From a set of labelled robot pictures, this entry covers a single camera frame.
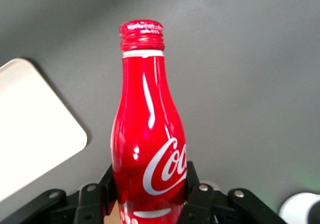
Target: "bottle cap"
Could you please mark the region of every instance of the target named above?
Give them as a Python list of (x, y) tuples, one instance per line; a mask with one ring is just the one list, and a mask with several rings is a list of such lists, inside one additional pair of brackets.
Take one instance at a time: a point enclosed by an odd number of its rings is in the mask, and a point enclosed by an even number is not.
[(164, 50), (164, 27), (157, 21), (149, 19), (131, 20), (120, 28), (120, 49), (122, 52), (137, 49)]

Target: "black robotic claw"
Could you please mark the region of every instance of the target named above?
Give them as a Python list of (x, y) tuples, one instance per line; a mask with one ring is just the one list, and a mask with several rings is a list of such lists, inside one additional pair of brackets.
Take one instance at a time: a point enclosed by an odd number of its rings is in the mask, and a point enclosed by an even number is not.
[[(176, 224), (286, 224), (253, 193), (234, 189), (224, 195), (199, 183), (193, 162), (187, 162), (186, 205)], [(98, 184), (89, 184), (66, 197), (48, 190), (0, 224), (103, 224), (110, 215), (116, 188), (110, 166)]]

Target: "white tray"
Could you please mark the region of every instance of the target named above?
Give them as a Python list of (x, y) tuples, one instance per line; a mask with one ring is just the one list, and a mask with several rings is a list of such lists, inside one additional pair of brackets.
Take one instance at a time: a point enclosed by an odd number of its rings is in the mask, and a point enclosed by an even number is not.
[(0, 202), (67, 160), (87, 135), (35, 67), (0, 67)]

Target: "bottle label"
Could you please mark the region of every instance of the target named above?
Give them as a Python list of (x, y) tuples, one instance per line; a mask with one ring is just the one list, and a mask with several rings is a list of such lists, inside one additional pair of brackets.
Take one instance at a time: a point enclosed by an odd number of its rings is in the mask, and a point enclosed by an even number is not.
[[(175, 137), (170, 138), (151, 159), (143, 175), (143, 188), (144, 190), (153, 196), (164, 194), (178, 185), (187, 177), (187, 160), (186, 160), (186, 145), (183, 146), (181, 152), (177, 150), (178, 140)], [(164, 158), (166, 151), (169, 148), (173, 148), (174, 151), (166, 161), (164, 167), (160, 168), (162, 172), (155, 172), (158, 169), (158, 165)], [(161, 178), (162, 181), (167, 182), (173, 176), (177, 176), (177, 181), (168, 187), (164, 187), (162, 190), (155, 190), (152, 186), (152, 180)]]

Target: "coca-cola bottle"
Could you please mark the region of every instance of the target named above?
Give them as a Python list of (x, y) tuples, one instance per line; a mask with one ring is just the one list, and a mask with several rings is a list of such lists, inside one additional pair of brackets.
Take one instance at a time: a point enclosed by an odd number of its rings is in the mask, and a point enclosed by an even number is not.
[(175, 224), (185, 201), (186, 139), (166, 79), (163, 26), (132, 20), (119, 30), (123, 87), (110, 146), (120, 218)]

